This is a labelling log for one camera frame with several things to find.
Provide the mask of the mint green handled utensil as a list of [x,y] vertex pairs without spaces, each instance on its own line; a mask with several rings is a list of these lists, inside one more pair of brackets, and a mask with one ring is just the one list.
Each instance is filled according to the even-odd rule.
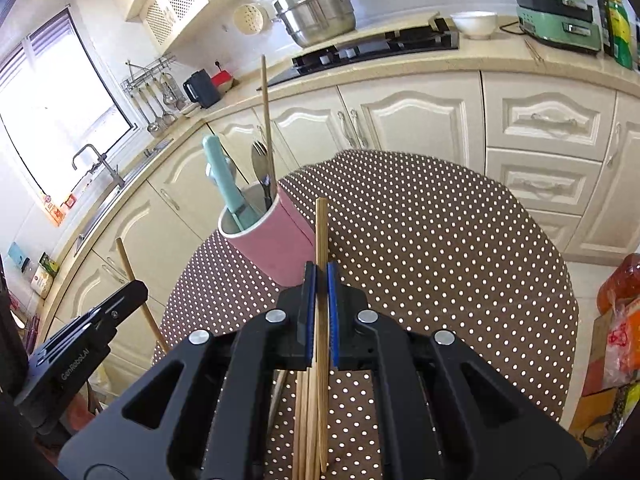
[[209,173],[214,178],[227,209],[240,231],[245,231],[259,220],[258,214],[235,184],[235,177],[224,154],[220,140],[213,134],[206,136],[203,150],[209,164]]

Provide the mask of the kitchen faucet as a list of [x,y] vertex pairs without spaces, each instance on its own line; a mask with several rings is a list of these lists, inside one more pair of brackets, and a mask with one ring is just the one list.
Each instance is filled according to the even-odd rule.
[[77,170],[77,164],[76,164],[76,160],[78,159],[78,157],[82,154],[84,154],[84,151],[90,150],[93,152],[93,154],[96,155],[96,162],[91,166],[91,168],[89,169],[90,174],[93,174],[96,170],[98,169],[105,169],[107,171],[107,173],[110,175],[112,181],[115,183],[115,185],[118,188],[124,188],[126,185],[126,182],[124,180],[124,178],[120,175],[120,173],[118,172],[118,167],[117,166],[111,166],[110,163],[107,161],[107,156],[105,153],[100,153],[98,151],[98,149],[91,143],[87,143],[85,144],[72,158],[72,167],[73,170]]

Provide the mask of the cream kitchen cabinets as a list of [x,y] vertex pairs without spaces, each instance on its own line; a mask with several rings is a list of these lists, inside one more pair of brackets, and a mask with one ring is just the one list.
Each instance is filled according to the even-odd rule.
[[[349,148],[450,160],[508,188],[574,260],[613,264],[639,241],[639,90],[612,82],[508,72],[448,72],[340,84],[270,105],[279,176]],[[253,179],[259,107],[182,130],[153,148],[114,194],[91,233],[64,260],[41,314],[49,336],[126,280],[122,236],[155,313],[222,199],[206,179],[202,139],[221,138]]]

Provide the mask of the pink utensil holder cup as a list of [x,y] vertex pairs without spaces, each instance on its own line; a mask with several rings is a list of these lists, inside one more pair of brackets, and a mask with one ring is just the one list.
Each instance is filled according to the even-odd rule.
[[250,260],[263,274],[283,288],[299,285],[304,267],[314,260],[314,228],[295,207],[285,189],[265,210],[264,193],[259,183],[243,190],[250,206],[262,216],[245,231],[240,231],[227,208],[218,219],[218,232]]

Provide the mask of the orange plastic bag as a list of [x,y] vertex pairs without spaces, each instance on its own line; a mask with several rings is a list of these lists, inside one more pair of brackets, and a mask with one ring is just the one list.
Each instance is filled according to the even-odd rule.
[[600,315],[611,310],[620,300],[634,299],[639,295],[639,259],[638,252],[626,255],[623,262],[601,285],[597,294]]

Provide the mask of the metal spoon in cup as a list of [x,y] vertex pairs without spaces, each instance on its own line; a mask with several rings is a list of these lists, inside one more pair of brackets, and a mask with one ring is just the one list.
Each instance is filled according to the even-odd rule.
[[269,209],[272,205],[272,196],[270,191],[270,177],[268,169],[267,150],[262,142],[254,141],[252,144],[252,165],[257,181],[262,187],[262,195],[264,196],[265,208]]

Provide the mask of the window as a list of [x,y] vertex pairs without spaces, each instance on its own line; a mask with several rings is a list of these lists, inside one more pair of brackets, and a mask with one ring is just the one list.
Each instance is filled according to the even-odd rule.
[[40,192],[57,203],[134,131],[67,10],[1,61],[1,125]]

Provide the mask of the black electric kettle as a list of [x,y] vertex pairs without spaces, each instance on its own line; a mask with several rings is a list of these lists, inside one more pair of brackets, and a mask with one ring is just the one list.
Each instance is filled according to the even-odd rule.
[[209,108],[221,100],[221,94],[206,70],[198,70],[182,84],[186,96],[201,108]]

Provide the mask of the gas stove top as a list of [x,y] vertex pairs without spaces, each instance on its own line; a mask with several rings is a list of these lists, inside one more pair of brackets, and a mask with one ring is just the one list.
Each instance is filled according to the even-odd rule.
[[397,30],[330,44],[292,58],[292,66],[268,80],[267,86],[349,66],[356,63],[411,53],[457,50],[459,33],[452,30],[443,18],[435,18],[426,25]]

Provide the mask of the white ceramic bowl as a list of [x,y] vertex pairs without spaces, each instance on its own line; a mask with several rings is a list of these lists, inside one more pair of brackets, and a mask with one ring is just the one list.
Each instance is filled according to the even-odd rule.
[[488,11],[463,11],[450,16],[462,36],[472,40],[488,40],[498,29],[498,14]]

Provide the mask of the green electric grill appliance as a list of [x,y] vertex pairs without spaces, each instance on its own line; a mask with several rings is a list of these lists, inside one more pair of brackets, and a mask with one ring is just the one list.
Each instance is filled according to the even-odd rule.
[[599,26],[585,0],[516,0],[524,34],[550,47],[585,54],[602,49]]

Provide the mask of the stainless steel pot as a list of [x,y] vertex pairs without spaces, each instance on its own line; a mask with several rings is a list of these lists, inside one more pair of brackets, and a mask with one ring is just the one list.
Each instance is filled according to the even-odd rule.
[[352,0],[272,0],[272,5],[276,19],[301,48],[356,29]]

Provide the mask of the wall utensil rack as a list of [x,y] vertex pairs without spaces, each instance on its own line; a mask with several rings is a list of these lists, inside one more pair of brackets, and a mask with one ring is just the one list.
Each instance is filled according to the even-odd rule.
[[162,55],[145,66],[125,62],[128,77],[120,85],[153,138],[175,125],[186,107],[186,95],[171,73],[175,62],[173,54]]

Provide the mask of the round perforated wall plate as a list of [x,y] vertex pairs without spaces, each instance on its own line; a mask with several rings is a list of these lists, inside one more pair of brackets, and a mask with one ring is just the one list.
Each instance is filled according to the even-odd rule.
[[262,33],[267,19],[262,8],[256,3],[244,3],[238,6],[232,15],[236,29],[245,36],[256,36]]

